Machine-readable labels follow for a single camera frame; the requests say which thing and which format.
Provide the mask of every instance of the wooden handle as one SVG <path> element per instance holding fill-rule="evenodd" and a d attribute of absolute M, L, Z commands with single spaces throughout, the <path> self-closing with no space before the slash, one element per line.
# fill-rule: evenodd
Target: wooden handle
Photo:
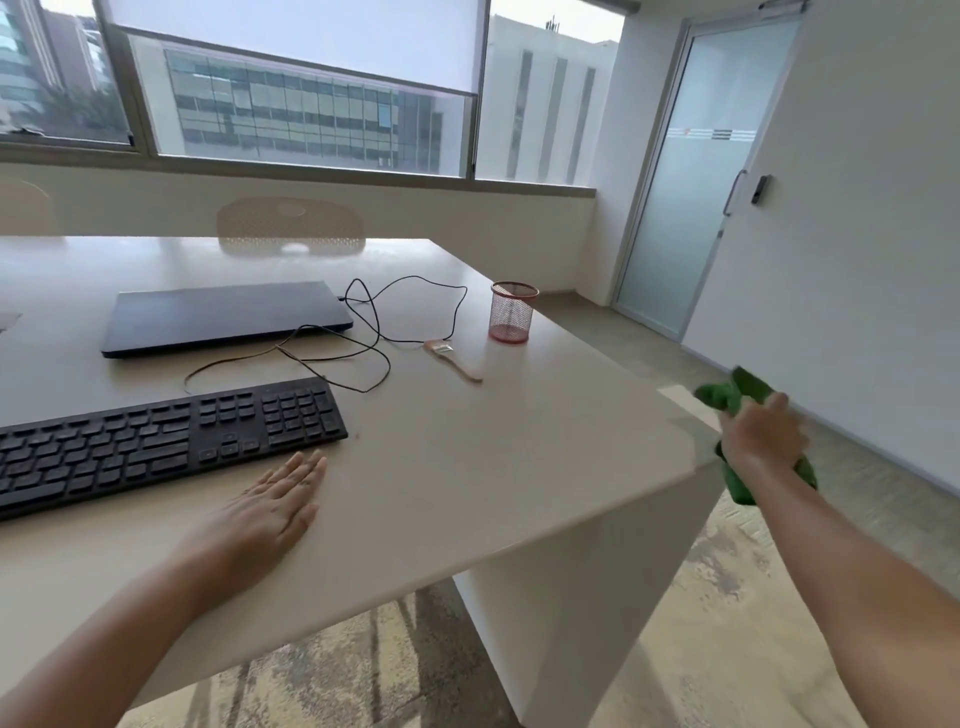
<path fill-rule="evenodd" d="M 464 367 L 463 364 L 457 361 L 457 357 L 454 356 L 453 354 L 447 353 L 447 352 L 443 352 L 443 353 L 434 352 L 434 353 L 441 359 L 446 359 L 446 361 L 452 364 L 453 368 L 456 369 L 458 372 L 460 372 L 460 374 L 463 375 L 463 377 L 465 377 L 467 380 L 472 381 L 475 384 L 479 384 L 483 381 L 483 378 L 481 376 L 477 376 L 476 374 L 472 373 L 466 367 Z"/>

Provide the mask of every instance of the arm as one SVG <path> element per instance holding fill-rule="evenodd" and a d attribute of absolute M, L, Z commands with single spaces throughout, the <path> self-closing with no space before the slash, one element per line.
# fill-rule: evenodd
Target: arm
<path fill-rule="evenodd" d="M 115 726 L 190 623 L 266 576 L 317 514 L 318 452 L 266 473 L 0 698 L 0 728 Z"/>
<path fill-rule="evenodd" d="M 764 406 L 744 400 L 724 422 L 724 452 L 868 725 L 955 725 L 960 603 L 797 477 L 793 465 L 807 444 L 784 395 Z"/>

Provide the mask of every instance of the window sill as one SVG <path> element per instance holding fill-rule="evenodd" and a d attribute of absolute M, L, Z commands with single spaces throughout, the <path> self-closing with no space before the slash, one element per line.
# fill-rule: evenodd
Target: window sill
<path fill-rule="evenodd" d="M 134 169 L 145 172 L 208 175 L 213 177 L 248 177 L 287 182 L 326 182 L 332 184 L 365 184 L 382 187 L 443 189 L 458 192 L 491 192 L 543 197 L 596 197 L 592 187 L 559 184 L 510 182 L 498 180 L 465 180 L 403 172 L 379 172 L 360 169 L 311 167 L 270 162 L 231 161 L 188 157 L 151 158 L 136 151 L 82 149 L 0 141 L 0 163 L 44 164 L 103 169 Z"/>

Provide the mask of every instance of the desk leg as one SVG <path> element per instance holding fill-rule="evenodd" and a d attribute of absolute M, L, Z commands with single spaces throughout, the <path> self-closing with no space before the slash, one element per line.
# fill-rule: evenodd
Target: desk leg
<path fill-rule="evenodd" d="M 722 487 L 704 468 L 454 577 L 520 723 L 587 728 Z"/>

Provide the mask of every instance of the hand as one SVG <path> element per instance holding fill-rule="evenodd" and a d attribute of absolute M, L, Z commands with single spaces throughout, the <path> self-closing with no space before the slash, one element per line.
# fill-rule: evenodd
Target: hand
<path fill-rule="evenodd" d="M 274 570 L 316 517 L 319 506 L 310 501 L 325 473 L 319 450 L 307 458 L 298 452 L 180 542 L 165 567 L 190 585 L 196 617 Z"/>
<path fill-rule="evenodd" d="M 744 397 L 736 417 L 721 414 L 724 455 L 737 474 L 757 463 L 792 470 L 803 457 L 810 441 L 801 431 L 803 419 L 789 404 L 783 392 L 776 392 L 762 405 Z"/>

